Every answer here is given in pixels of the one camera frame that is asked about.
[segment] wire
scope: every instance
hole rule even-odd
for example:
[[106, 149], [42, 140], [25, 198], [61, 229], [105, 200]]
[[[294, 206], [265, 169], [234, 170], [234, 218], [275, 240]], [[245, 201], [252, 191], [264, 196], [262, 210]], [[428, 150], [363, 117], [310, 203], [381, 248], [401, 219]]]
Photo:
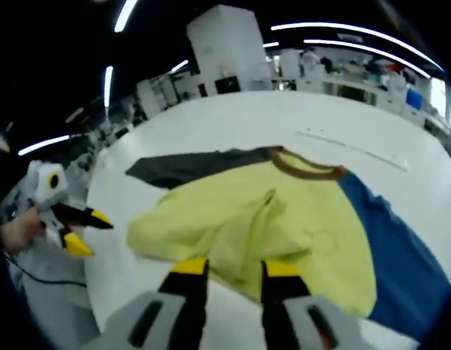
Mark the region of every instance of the wire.
[[40, 279], [38, 277], [35, 277], [34, 275], [32, 275], [31, 273], [29, 273], [28, 271], [26, 271], [24, 268], [22, 268], [21, 266], [18, 265], [17, 261], [15, 259], [13, 259], [12, 257], [10, 257], [8, 254], [5, 254], [5, 257], [8, 261], [10, 261], [14, 266], [16, 266], [17, 268], [19, 268], [25, 275], [27, 275], [28, 277], [30, 277], [31, 279], [33, 279], [36, 282], [39, 283], [43, 283], [43, 284], [73, 284], [74, 286], [79, 286], [79, 287], [84, 287], [86, 288], [87, 285], [86, 283], [82, 283], [82, 282], [77, 282], [77, 281], [65, 281], [65, 280], [55, 280], [55, 281], [48, 281], [46, 279]]

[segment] table surface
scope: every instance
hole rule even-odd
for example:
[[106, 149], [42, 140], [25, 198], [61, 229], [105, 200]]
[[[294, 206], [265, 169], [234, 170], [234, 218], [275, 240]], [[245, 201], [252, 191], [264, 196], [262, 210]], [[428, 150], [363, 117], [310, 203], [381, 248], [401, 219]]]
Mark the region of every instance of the table surface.
[[[311, 132], [336, 136], [337, 143], [305, 135]], [[396, 115], [344, 98], [291, 91], [231, 93], [179, 104], [99, 155], [87, 203], [106, 212], [115, 229], [86, 229], [95, 256], [85, 260], [85, 273], [102, 331], [114, 311], [143, 291], [156, 290], [173, 266], [128, 249], [129, 221], [152, 209], [165, 191], [125, 171], [141, 157], [275, 144], [358, 174], [391, 202], [451, 281], [451, 160], [433, 136]], [[398, 160], [404, 168], [372, 154]], [[202, 349], [265, 349], [257, 304], [211, 281], [207, 312]], [[373, 322], [360, 320], [360, 325], [363, 336], [379, 349], [415, 345]]]
[[386, 91], [379, 89], [379, 87], [374, 85], [374, 83], [370, 83], [370, 82], [367, 82], [362, 79], [346, 77], [344, 75], [330, 74], [330, 75], [326, 75], [325, 77], [323, 77], [322, 80], [324, 82], [330, 82], [332, 84], [346, 85], [346, 86], [351, 86], [352, 88], [362, 89], [369, 93], [376, 93], [376, 94], [387, 93]]

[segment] white wall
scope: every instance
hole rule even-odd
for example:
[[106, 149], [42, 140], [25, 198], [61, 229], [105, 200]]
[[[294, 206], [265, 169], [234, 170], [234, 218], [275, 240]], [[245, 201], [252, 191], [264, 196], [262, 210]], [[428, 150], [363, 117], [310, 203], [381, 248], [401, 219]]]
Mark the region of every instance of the white wall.
[[210, 9], [187, 26], [197, 65], [209, 96], [216, 95], [215, 80], [233, 75], [234, 64], [227, 28], [221, 24], [220, 6]]
[[209, 96], [223, 77], [236, 75], [242, 90], [252, 88], [252, 79], [270, 78], [253, 12], [219, 5], [193, 20], [187, 33]]
[[262, 47], [261, 31], [254, 12], [237, 7], [221, 6], [227, 27], [237, 76], [242, 90], [252, 90], [252, 80], [268, 78], [269, 65]]
[[167, 102], [169, 106], [175, 106], [179, 100], [176, 97], [175, 89], [173, 88], [172, 81], [168, 75], [160, 80], [160, 86], [164, 93], [165, 102]]
[[430, 103], [431, 102], [431, 80], [420, 77], [417, 74], [415, 74], [415, 76], [416, 76], [416, 86], [415, 86], [416, 91], [419, 92], [423, 96], [423, 98]]
[[162, 89], [162, 85], [160, 84], [161, 78], [151, 79], [151, 88], [154, 92], [155, 99], [157, 101], [157, 105], [159, 106], [160, 110], [163, 111], [167, 108], [167, 101], [164, 97], [164, 92]]
[[314, 51], [320, 58], [324, 56], [330, 58], [334, 62], [334, 64], [345, 63], [349, 61], [363, 63], [364, 60], [367, 61], [372, 58], [372, 55], [370, 55], [369, 53], [359, 52], [355, 50], [337, 49], [335, 47], [317, 46], [314, 47]]
[[161, 112], [161, 109], [157, 102], [154, 91], [152, 90], [151, 82], [149, 80], [139, 82], [136, 85], [136, 91], [138, 93], [141, 106], [144, 109], [144, 113], [146, 113], [146, 116], [149, 119], [156, 117]]
[[299, 77], [299, 52], [296, 50], [282, 50], [280, 53], [282, 75], [285, 78]]
[[202, 84], [202, 82], [197, 81], [197, 76], [192, 76], [191, 72], [187, 71], [181, 75], [177, 75], [177, 78], [178, 77], [181, 79], [175, 80], [174, 84], [180, 97], [182, 97], [184, 93], [188, 93], [190, 98], [200, 97], [197, 86]]
[[133, 95], [129, 95], [120, 99], [120, 104], [122, 105], [123, 110], [127, 114], [128, 118], [131, 120], [133, 117], [133, 105], [135, 103], [135, 98]]

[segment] blue fabric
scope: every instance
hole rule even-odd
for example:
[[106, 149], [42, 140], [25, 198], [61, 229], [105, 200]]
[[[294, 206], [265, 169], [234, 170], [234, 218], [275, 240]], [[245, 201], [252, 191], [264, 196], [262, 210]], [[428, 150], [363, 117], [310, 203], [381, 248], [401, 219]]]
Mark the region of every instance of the blue fabric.
[[444, 271], [428, 247], [382, 197], [354, 174], [339, 180], [363, 223], [371, 248], [377, 300], [369, 318], [420, 340], [451, 295]]
[[416, 91], [409, 89], [407, 93], [407, 103], [417, 109], [418, 111], [421, 110], [421, 106], [423, 105], [423, 97], [420, 93], [417, 93]]

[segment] ceiling light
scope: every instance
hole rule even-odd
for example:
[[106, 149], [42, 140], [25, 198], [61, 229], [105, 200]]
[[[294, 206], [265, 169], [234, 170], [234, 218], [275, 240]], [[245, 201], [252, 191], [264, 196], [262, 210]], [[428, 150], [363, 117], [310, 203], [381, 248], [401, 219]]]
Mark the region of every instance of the ceiling light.
[[103, 84], [103, 105], [107, 108], [110, 104], [110, 85], [111, 85], [111, 76], [114, 72], [113, 66], [108, 66], [106, 68], [106, 78]]
[[411, 68], [412, 70], [414, 70], [417, 73], [421, 74], [426, 79], [430, 79], [431, 78], [431, 75], [429, 75], [428, 73], [423, 71], [421, 68], [418, 68], [418, 67], [414, 66], [410, 62], [405, 61], [403, 58], [397, 57], [395, 55], [392, 55], [391, 53], [388, 53], [388, 52], [385, 52], [385, 51], [382, 51], [382, 50], [373, 49], [372, 47], [369, 47], [369, 46], [364, 46], [364, 45], [360, 45], [360, 44], [354, 44], [354, 43], [351, 43], [351, 42], [338, 42], [337, 40], [322, 40], [322, 39], [306, 39], [305, 40], [305, 44], [337, 45], [337, 46], [352, 47], [354, 49], [369, 51], [371, 53], [375, 53], [377, 55], [381, 55], [381, 56], [390, 58], [391, 60], [397, 61], [397, 62], [403, 64], [404, 66], [406, 66], [408, 68]]
[[122, 11], [120, 11], [120, 15], [118, 16], [117, 24], [115, 24], [115, 33], [119, 33], [125, 29], [126, 22], [128, 22], [128, 18], [130, 17], [137, 2], [138, 0], [126, 0]]
[[327, 22], [303, 22], [303, 23], [291, 23], [291, 24], [282, 24], [279, 26], [272, 26], [270, 27], [271, 31], [279, 31], [281, 29], [289, 29], [289, 28], [337, 28], [337, 29], [345, 29], [348, 31], [357, 31], [359, 33], [365, 33], [370, 34], [373, 36], [377, 36], [378, 38], [382, 38], [384, 40], [388, 40], [389, 42], [393, 42], [394, 44], [397, 44], [404, 49], [407, 49], [411, 51], [412, 53], [420, 56], [421, 58], [427, 60], [428, 62], [435, 65], [437, 68], [439, 68], [441, 71], [444, 71], [444, 69], [437, 64], [432, 58], [429, 58], [424, 53], [419, 51], [418, 49], [415, 49], [413, 46], [408, 45], [406, 42], [403, 42], [401, 40], [398, 40], [390, 35], [380, 33], [379, 31], [373, 31], [372, 29], [367, 29], [363, 27], [358, 26], [351, 26], [348, 24], [341, 24], [341, 23], [327, 23]]
[[274, 47], [278, 45], [279, 45], [278, 42], [268, 42], [267, 44], [263, 44], [262, 47]]
[[2, 133], [0, 133], [0, 150], [4, 152], [9, 152], [8, 141]]
[[180, 68], [185, 67], [187, 64], [188, 64], [188, 60], [184, 60], [183, 62], [181, 62], [181, 63], [177, 64], [176, 66], [174, 66], [172, 68], [172, 70], [170, 71], [170, 73], [175, 73]]
[[57, 137], [55, 139], [42, 141], [42, 142], [39, 142], [37, 144], [33, 144], [32, 146], [23, 148], [21, 151], [18, 152], [18, 155], [25, 155], [25, 154], [27, 154], [29, 152], [35, 151], [36, 149], [48, 146], [50, 144], [56, 144], [57, 142], [62, 142], [62, 141], [68, 140], [69, 138], [70, 138], [70, 136], [66, 135], [66, 136]]
[[71, 115], [65, 119], [65, 123], [71, 123], [74, 118], [76, 118], [78, 115], [80, 115], [81, 113], [84, 112], [84, 109], [82, 107], [79, 107], [76, 111], [74, 111], [73, 113], [71, 113]]

